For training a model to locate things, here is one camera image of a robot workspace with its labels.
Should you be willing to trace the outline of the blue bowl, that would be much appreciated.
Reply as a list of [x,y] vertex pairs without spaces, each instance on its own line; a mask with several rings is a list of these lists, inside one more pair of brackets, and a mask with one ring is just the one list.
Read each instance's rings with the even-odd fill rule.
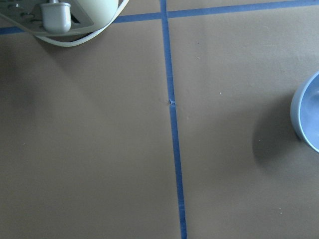
[[296,135],[315,152],[319,151],[319,73],[303,81],[295,91],[290,119]]

